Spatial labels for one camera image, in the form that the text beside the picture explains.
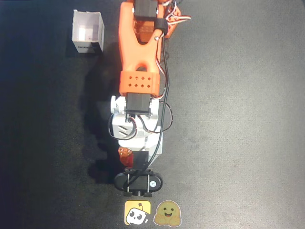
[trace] smiling face sticker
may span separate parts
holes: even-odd
[[[178,227],[181,225],[180,217],[181,210],[178,204],[168,200],[159,204],[153,221],[159,226]]]

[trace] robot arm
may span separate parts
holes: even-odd
[[[126,166],[125,172],[115,178],[115,185],[127,196],[150,197],[162,187],[161,176],[149,169],[162,154],[166,107],[171,113],[166,103],[169,79],[167,68],[164,70],[160,65],[161,51],[164,38],[169,38],[177,24],[188,19],[181,16],[174,0],[128,0],[121,4],[121,96],[112,97],[109,121],[112,133],[109,132],[118,139],[120,161]],[[160,72],[166,79],[162,94]]]

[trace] small white box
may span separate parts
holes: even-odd
[[[74,10],[72,41],[79,53],[101,53],[105,26],[100,12]]]

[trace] dark gray table surface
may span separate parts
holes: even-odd
[[[0,1],[1,228],[127,228],[105,129],[120,3]],[[164,186],[152,211],[176,201],[183,229],[304,229],[304,2],[180,7],[193,19],[167,43],[174,124],[153,165]],[[73,9],[102,13],[103,57],[74,52]]]

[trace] yellow sticker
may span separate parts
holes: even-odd
[[[151,213],[149,201],[129,200],[125,203],[124,222],[126,225],[143,225]]]
[[[158,226],[179,227],[181,225],[181,210],[176,202],[167,200],[159,204],[153,222]]]

